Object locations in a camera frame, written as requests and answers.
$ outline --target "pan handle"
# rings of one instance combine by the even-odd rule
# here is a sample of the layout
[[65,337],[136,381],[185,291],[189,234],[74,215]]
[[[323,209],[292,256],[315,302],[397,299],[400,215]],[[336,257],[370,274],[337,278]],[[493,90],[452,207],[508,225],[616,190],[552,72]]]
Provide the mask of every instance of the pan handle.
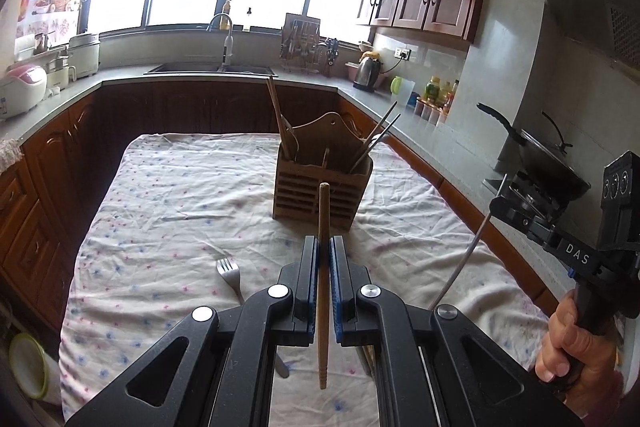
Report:
[[558,146],[558,150],[563,155],[566,155],[566,148],[567,147],[573,147],[573,145],[564,141],[564,137],[562,137],[562,133],[558,129],[558,126],[556,125],[556,122],[554,122],[553,119],[546,112],[543,111],[542,112],[542,116],[544,116],[549,122],[551,122],[551,125],[553,125],[554,128],[556,129],[556,133],[558,133],[558,136],[560,137],[560,145]]
[[522,137],[522,135],[513,128],[513,125],[507,120],[503,115],[497,112],[493,107],[489,107],[488,105],[484,105],[484,103],[478,102],[476,107],[482,112],[487,113],[492,116],[502,124],[502,126],[507,130],[511,139],[514,140],[518,145],[524,145],[527,141]]

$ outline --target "range hood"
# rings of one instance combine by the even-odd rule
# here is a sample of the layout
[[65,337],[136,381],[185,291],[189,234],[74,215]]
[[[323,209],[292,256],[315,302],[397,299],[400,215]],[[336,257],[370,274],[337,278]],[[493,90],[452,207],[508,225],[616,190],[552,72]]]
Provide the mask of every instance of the range hood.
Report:
[[640,0],[546,0],[562,31],[640,74]]

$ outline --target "wall outlet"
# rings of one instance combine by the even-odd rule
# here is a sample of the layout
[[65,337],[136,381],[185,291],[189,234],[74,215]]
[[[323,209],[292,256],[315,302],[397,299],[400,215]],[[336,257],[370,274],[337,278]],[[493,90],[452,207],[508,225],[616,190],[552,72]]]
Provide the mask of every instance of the wall outlet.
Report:
[[396,48],[396,52],[394,53],[395,58],[402,58],[402,60],[409,60],[409,55],[411,55],[409,48]]

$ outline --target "wok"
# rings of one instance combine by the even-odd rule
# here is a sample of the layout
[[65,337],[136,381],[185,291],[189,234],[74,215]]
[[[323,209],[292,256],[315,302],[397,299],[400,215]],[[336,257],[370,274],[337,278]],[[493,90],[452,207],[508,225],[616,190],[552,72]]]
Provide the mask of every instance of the wok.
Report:
[[[567,204],[569,201],[577,200],[591,188],[591,185],[584,181],[574,170],[568,166],[564,159],[552,150],[548,149],[538,140],[533,138],[528,132],[517,131],[503,115],[496,111],[493,107],[478,103],[479,110],[494,117],[507,130],[511,139],[518,144],[520,151],[520,159],[525,172],[531,180],[547,194],[556,198],[559,203]],[[565,143],[562,134],[551,118],[548,118],[558,131],[561,144],[558,146],[558,153],[565,154],[566,147],[572,147],[571,144]]]

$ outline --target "gray countertop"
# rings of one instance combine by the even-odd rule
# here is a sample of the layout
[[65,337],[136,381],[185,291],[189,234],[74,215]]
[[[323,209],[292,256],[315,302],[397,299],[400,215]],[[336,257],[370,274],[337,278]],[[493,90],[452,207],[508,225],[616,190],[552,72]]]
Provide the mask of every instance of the gray countertop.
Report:
[[[0,122],[0,139],[16,139],[22,144],[67,107],[98,89],[102,84],[159,82],[176,78],[211,82],[262,83],[265,81],[261,77],[220,76],[205,73],[143,74],[156,66],[157,64],[146,64],[111,68],[101,70],[94,76],[82,78],[70,84],[59,95],[43,100],[29,112]],[[289,72],[282,68],[273,68],[273,70],[278,75],[276,84],[310,84],[314,89],[335,89],[341,97],[376,120],[386,113],[392,102],[389,94],[355,89],[348,80],[343,78],[326,78],[320,74]],[[498,174],[456,142],[453,131],[446,124],[436,127],[406,108],[391,133],[442,174],[483,214],[488,211],[493,194],[482,185],[482,180],[498,177]],[[494,225],[520,252],[557,298],[572,287],[572,281],[566,276],[566,270],[559,261],[504,223],[494,220]]]

